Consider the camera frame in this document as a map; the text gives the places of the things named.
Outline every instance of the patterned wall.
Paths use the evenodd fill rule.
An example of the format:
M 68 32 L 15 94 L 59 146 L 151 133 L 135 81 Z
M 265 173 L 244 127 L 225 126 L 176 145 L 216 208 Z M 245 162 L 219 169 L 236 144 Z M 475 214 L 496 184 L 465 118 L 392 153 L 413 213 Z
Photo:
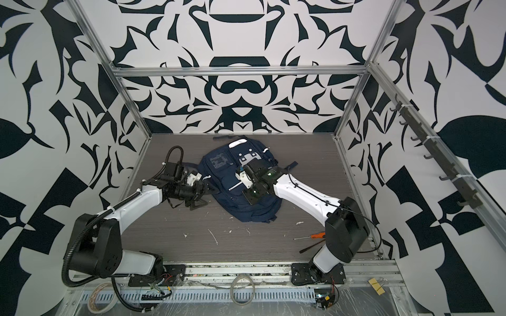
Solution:
M 119 200 L 144 136 L 67 6 L 0 5 L 2 315 L 62 299 L 75 219 Z
M 126 78 L 152 132 L 331 132 L 357 75 Z
M 506 2 L 409 0 L 379 58 L 506 209 Z
M 364 64 L 392 0 L 83 0 L 123 67 Z
M 408 0 L 381 67 L 504 208 L 506 23 L 496 1 Z M 384 249 L 427 315 L 506 313 L 506 253 L 374 79 L 342 140 Z

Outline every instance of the robotic arm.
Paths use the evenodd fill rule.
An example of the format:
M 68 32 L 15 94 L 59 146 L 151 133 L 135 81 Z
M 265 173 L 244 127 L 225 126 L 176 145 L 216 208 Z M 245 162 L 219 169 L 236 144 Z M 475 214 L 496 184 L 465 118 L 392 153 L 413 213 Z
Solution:
M 176 148 L 181 150 L 179 161 L 168 162 Z M 169 203 L 171 198 L 182 200 L 185 206 L 195 209 L 207 204 L 201 200 L 203 195 L 217 192 L 200 173 L 185 167 L 182 160 L 182 148 L 172 147 L 162 170 L 144 180 L 134 194 L 105 211 L 83 214 L 76 220 L 62 267 L 62 281 L 66 286 L 132 274 L 142 276 L 144 284 L 161 280 L 164 273 L 161 256 L 123 250 L 120 235 L 142 214 L 165 200 Z M 246 186 L 243 194 L 251 204 L 264 195 L 274 194 L 301 207 L 325 227 L 326 245 L 307 264 L 305 281 L 294 282 L 292 278 L 296 285 L 324 282 L 325 276 L 340 262 L 351 261 L 369 235 L 365 218 L 351 198 L 340 200 L 327 196 L 264 160 L 253 159 L 236 173 Z M 70 269 L 91 277 L 72 281 L 68 275 Z

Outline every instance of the zip tie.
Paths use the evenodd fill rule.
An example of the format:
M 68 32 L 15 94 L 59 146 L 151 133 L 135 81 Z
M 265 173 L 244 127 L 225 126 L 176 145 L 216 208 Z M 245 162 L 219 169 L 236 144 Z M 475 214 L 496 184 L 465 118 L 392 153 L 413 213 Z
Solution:
M 460 179 L 460 178 L 463 178 L 463 177 L 474 177 L 472 174 L 458 174 L 455 176 L 455 178 L 453 178 L 451 181 L 454 182 L 455 180 L 457 179 Z
M 439 136 L 428 136 L 425 137 L 425 140 L 421 143 L 422 145 L 425 145 L 425 142 L 428 141 L 429 139 L 435 139 L 435 138 L 440 138 Z

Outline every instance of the backpack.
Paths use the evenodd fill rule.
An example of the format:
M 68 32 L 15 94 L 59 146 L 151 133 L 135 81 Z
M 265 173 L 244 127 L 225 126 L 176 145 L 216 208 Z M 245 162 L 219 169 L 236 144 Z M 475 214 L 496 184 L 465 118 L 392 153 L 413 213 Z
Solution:
M 219 192 L 213 194 L 213 197 L 231 215 L 242 222 L 269 223 L 276 219 L 281 199 L 275 195 L 266 195 L 251 205 L 242 194 L 246 186 L 236 177 L 237 167 L 246 165 L 253 159 L 263 159 L 271 166 L 278 164 L 269 148 L 257 140 L 243 136 L 203 156 L 198 172 L 203 179 L 218 188 Z

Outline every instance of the orange screwdriver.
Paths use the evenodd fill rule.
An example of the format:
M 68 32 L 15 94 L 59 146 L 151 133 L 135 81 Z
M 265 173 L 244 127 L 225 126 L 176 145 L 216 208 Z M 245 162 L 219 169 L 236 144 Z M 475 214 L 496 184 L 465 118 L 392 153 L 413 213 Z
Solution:
M 311 238 L 311 239 L 325 238 L 325 232 L 319 233 L 319 234 L 312 234 L 311 236 L 307 236 L 307 237 L 294 238 L 293 240 L 304 239 L 304 238 Z

